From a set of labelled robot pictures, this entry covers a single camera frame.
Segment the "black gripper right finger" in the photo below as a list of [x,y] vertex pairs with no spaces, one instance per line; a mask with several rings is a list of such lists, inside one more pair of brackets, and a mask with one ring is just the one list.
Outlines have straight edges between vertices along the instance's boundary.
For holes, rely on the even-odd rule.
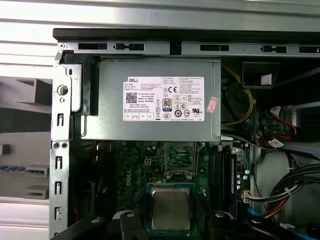
[[196,228],[202,240],[318,240],[320,230],[306,233],[284,228],[261,216],[249,216],[237,221],[225,211],[211,209],[206,197],[196,194]]

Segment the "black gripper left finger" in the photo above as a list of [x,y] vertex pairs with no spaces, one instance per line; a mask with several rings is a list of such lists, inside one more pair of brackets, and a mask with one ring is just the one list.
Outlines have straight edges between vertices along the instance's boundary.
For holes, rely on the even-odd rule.
[[97,215],[83,218],[53,237],[55,240],[147,240],[146,227],[140,215],[126,211],[107,221]]

